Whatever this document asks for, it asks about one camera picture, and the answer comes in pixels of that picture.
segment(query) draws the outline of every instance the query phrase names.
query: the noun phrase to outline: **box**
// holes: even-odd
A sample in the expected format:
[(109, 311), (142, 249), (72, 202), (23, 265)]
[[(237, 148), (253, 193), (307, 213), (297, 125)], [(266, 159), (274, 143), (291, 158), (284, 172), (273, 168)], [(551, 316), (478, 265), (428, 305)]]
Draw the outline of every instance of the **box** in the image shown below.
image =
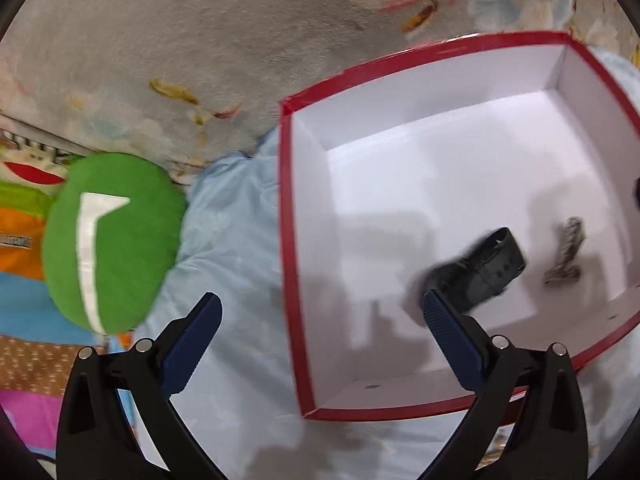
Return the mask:
[[(640, 321), (640, 118), (561, 32), (459, 38), (365, 63), (282, 103), (284, 295), (306, 418), (468, 408), (420, 310), (426, 272), (506, 226), (527, 260), (472, 315), (584, 366)], [(576, 285), (543, 286), (570, 216)]]

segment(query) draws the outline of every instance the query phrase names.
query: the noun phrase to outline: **white number 1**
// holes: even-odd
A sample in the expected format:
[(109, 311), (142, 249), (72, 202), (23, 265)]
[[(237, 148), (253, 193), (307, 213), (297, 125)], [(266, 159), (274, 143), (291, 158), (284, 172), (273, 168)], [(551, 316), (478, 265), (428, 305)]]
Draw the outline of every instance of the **white number 1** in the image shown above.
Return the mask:
[(84, 312), (94, 332), (106, 334), (98, 312), (98, 291), (95, 288), (95, 235), (98, 220), (116, 211), (131, 200), (124, 196), (82, 193), (76, 222), (76, 257), (78, 258), (78, 279), (84, 303)]

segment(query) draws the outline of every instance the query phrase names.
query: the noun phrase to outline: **black smartwatch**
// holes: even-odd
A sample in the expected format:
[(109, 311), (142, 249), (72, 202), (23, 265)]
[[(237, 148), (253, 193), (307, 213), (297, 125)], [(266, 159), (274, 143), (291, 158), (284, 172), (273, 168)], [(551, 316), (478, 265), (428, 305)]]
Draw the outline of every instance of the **black smartwatch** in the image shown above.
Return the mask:
[(434, 268), (424, 282), (424, 293), (437, 288), (464, 314), (477, 304), (501, 294), (526, 264), (507, 227), (498, 229), (465, 256)]

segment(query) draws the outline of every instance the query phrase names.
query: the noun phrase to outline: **green pillow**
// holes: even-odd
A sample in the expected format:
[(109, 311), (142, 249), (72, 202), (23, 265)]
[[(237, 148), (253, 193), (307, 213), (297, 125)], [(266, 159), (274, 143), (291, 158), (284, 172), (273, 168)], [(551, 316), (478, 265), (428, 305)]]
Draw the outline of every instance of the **green pillow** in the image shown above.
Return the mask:
[(60, 312), (96, 333), (138, 325), (174, 264), (185, 209), (169, 176), (142, 158), (105, 153), (73, 163), (42, 248)]

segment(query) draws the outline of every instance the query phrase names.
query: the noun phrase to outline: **metal screw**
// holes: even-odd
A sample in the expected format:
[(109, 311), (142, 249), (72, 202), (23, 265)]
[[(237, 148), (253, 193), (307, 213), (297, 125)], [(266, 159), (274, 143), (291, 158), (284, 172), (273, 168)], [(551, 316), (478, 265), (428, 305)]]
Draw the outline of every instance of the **metal screw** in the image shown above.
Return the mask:
[(89, 357), (91, 357), (93, 353), (94, 353), (93, 348), (91, 348), (90, 346), (85, 346), (84, 348), (81, 348), (80, 351), (78, 352), (78, 357), (81, 359), (88, 359)]
[(553, 343), (551, 345), (551, 349), (554, 351), (556, 355), (565, 355), (566, 354), (566, 346), (562, 343)]
[(151, 339), (141, 339), (136, 343), (136, 350), (138, 352), (149, 352), (154, 342)]
[(509, 340), (503, 335), (494, 335), (491, 338), (491, 343), (500, 350), (504, 350), (505, 348), (507, 348), (507, 346), (509, 346)]

